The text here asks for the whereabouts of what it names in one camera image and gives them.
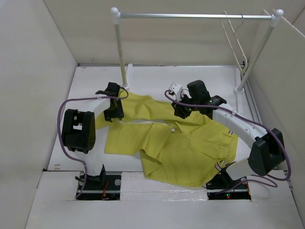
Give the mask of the yellow trousers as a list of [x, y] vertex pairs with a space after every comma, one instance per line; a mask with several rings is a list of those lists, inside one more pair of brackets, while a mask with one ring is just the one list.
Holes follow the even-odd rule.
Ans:
[[148, 95], [130, 94], [122, 100], [124, 117], [95, 120], [108, 127], [105, 153], [141, 155], [146, 178], [184, 187], [200, 187], [234, 161], [238, 136], [199, 112], [181, 119], [170, 103]]

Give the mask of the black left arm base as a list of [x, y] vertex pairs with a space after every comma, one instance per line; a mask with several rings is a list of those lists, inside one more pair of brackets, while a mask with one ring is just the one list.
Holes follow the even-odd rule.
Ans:
[[121, 174], [106, 174], [102, 182], [87, 177], [84, 189], [82, 193], [79, 194], [82, 188], [83, 177], [84, 175], [81, 175], [78, 183], [76, 192], [77, 200], [120, 200]]

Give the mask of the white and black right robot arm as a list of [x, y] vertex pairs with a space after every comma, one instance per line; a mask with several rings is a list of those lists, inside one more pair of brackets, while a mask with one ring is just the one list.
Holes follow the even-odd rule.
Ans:
[[173, 83], [165, 95], [175, 97], [172, 102], [175, 116], [185, 119], [192, 112], [198, 111], [227, 127], [251, 149], [248, 158], [225, 167], [220, 176], [224, 187], [231, 188], [238, 179], [245, 176], [266, 176], [285, 161], [283, 135], [279, 130], [268, 130], [261, 124], [241, 116], [222, 97], [210, 96], [203, 81], [191, 82], [186, 89]]

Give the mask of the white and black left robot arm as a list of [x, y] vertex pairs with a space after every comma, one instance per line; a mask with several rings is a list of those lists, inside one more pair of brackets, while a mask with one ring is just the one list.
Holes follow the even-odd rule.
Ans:
[[128, 97], [125, 88], [108, 83], [94, 97], [68, 99], [58, 111], [57, 131], [61, 148], [69, 159], [84, 165], [84, 174], [76, 177], [83, 185], [101, 189], [106, 185], [106, 172], [98, 153], [89, 151], [96, 142], [95, 118], [102, 116], [113, 122], [124, 117], [122, 99]]

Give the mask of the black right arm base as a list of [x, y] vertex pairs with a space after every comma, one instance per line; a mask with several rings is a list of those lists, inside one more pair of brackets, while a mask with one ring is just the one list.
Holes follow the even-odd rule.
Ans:
[[203, 185], [207, 189], [208, 200], [250, 200], [248, 185], [241, 180], [231, 180], [223, 174], [216, 175]]

